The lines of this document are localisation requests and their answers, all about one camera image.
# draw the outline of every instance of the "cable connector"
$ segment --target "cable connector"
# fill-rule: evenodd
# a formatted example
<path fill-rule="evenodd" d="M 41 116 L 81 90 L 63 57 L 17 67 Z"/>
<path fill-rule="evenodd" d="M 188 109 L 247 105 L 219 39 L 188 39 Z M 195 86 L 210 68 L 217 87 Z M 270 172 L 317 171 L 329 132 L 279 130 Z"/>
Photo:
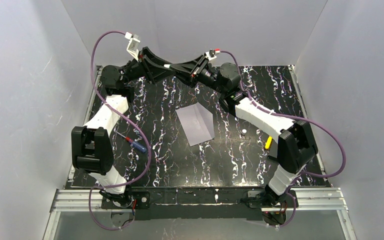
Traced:
<path fill-rule="evenodd" d="M 216 49 L 210 49 L 209 51 L 207 51 L 205 53 L 205 57 L 208 59 L 208 62 L 211 62 L 212 60 L 216 59 L 217 58 L 217 54 L 220 53 L 220 49 L 219 48 L 216 48 Z"/>
<path fill-rule="evenodd" d="M 141 42 L 141 38 L 136 35 L 132 34 L 130 32 L 126 32 L 124 35 L 126 39 L 129 39 L 128 45 L 127 45 L 127 52 L 134 58 L 136 61 L 139 61 L 139 43 Z"/>

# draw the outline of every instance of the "robotic arm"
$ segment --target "robotic arm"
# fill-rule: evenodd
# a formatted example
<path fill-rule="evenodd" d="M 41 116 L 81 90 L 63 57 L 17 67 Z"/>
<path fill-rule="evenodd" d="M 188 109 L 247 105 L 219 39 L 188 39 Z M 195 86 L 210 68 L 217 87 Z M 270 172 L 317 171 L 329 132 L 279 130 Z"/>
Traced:
<path fill-rule="evenodd" d="M 224 63 L 218 70 L 212 67 L 210 62 L 216 58 L 219 49 L 209 50 L 188 62 L 170 63 L 155 56 L 147 47 L 138 51 L 138 36 L 127 33 L 127 37 L 130 37 L 127 51 L 134 59 L 124 66 L 107 65 L 101 73 L 100 80 L 107 93 L 108 103 L 124 113 L 134 98 L 134 89 L 129 86 L 129 82 L 140 77 L 155 84 L 175 76 L 191 88 L 199 82 L 217 91 L 224 111 L 260 128 L 277 143 L 276 147 L 271 147 L 269 158 L 279 165 L 274 177 L 257 198 L 269 206 L 284 201 L 288 187 L 318 152 L 310 124 L 258 110 L 252 105 L 248 94 L 239 88 L 241 76 L 236 65 Z M 126 183 L 126 179 L 113 166 L 114 157 L 109 139 L 119 119 L 120 116 L 104 105 L 93 119 L 84 126 L 76 126 L 71 133 L 73 166 L 85 170 L 103 186 Z M 101 194 L 120 205 L 131 199 L 125 186 L 108 188 L 101 191 Z"/>

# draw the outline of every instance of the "blue screwdriver handle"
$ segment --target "blue screwdriver handle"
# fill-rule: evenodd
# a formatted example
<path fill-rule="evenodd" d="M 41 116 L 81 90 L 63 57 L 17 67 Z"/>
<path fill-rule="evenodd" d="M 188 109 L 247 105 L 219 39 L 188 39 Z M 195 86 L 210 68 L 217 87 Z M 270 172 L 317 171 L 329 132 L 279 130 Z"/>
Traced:
<path fill-rule="evenodd" d="M 139 144 L 137 141 L 133 141 L 132 139 L 130 139 L 130 141 L 128 141 L 133 147 L 137 148 L 139 151 L 141 151 L 142 153 L 146 153 L 147 152 L 147 149 L 146 147 L 142 146 L 141 144 Z"/>

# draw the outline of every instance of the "gray floor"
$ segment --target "gray floor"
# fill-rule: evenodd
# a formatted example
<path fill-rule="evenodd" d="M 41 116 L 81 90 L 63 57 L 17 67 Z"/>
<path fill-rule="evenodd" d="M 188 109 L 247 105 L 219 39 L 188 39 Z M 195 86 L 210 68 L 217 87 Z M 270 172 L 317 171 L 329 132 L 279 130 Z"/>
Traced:
<path fill-rule="evenodd" d="M 99 221 L 112 226 L 110 213 L 96 212 Z M 113 216 L 118 224 L 127 215 Z M 154 219 L 135 221 L 123 231 L 101 229 L 88 212 L 62 212 L 56 231 L 58 240 L 140 239 L 140 240 L 344 240 L 338 214 L 335 210 L 297 211 L 293 221 L 279 231 L 261 226 L 263 222 L 244 219 Z"/>

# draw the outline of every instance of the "yellow object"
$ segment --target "yellow object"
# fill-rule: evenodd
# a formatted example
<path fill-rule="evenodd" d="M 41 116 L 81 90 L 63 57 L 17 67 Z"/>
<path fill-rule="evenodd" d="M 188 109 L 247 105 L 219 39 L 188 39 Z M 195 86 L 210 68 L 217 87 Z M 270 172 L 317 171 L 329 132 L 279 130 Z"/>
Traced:
<path fill-rule="evenodd" d="M 272 140 L 273 140 L 273 138 L 271 136 L 269 136 L 268 139 L 267 139 L 267 142 L 265 143 L 265 146 L 264 146 L 264 148 L 266 150 L 269 150 L 270 145 L 272 145 Z"/>

